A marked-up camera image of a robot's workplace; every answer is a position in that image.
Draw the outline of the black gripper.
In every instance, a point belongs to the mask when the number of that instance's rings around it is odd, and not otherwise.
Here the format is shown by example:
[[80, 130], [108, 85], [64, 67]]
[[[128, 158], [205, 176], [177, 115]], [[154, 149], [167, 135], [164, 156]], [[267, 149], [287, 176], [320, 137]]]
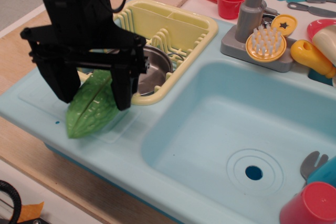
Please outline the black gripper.
[[77, 67], [108, 69], [120, 111], [131, 106], [149, 62], [145, 39], [118, 27], [110, 0], [43, 0], [50, 25], [25, 28], [38, 70], [57, 98], [70, 103], [80, 87]]

